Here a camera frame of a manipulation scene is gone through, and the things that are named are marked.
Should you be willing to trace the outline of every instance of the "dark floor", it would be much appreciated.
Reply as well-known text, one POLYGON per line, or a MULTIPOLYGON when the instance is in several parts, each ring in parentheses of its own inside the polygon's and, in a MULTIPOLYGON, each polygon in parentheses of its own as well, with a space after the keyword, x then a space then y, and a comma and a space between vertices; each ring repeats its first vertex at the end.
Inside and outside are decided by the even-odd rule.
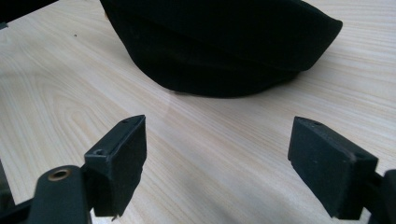
POLYGON ((0 0, 0 22, 14 21, 57 0, 0 0))

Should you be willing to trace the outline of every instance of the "black hat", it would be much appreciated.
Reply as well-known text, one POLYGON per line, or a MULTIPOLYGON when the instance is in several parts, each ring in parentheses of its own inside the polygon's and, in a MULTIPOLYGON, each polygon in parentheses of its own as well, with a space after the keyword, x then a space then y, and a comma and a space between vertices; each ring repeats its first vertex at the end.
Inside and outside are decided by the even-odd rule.
POLYGON ((299 0, 101 0, 135 64, 163 87, 235 97, 309 69, 342 22, 299 0))

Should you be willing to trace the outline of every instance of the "black fabric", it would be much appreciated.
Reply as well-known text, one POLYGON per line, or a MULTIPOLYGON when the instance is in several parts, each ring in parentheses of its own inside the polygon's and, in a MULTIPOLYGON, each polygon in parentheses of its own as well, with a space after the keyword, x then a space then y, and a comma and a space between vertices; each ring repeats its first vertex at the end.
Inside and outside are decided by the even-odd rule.
POLYGON ((309 69, 342 23, 297 0, 101 0, 135 64, 173 91, 234 97, 309 69))

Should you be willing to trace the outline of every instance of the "wood grain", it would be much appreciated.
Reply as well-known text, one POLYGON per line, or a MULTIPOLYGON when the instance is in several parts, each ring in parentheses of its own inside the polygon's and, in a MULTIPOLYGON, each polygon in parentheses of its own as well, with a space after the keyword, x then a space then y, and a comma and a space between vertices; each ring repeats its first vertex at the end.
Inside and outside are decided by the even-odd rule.
MULTIPOLYGON (((0 157, 16 203, 119 120, 147 116, 148 160, 113 223, 366 223, 328 217, 287 160, 294 116, 396 167, 396 4, 307 1, 344 22, 310 70, 236 99, 168 91, 132 62, 96 0, 61 0, 0 31, 0 157)), ((95 218, 95 223, 111 223, 95 218)))

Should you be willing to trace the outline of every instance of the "table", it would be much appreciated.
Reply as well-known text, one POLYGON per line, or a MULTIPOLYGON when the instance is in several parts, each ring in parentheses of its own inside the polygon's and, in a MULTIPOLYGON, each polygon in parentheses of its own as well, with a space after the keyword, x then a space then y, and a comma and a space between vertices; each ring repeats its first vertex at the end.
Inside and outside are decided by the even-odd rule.
POLYGON ((0 158, 16 203, 118 121, 147 116, 148 159, 123 217, 95 223, 366 223, 326 211, 287 159, 294 116, 396 167, 396 4, 309 4, 344 22, 318 62, 260 94, 160 87, 132 62, 97 0, 61 0, 0 30, 0 158))

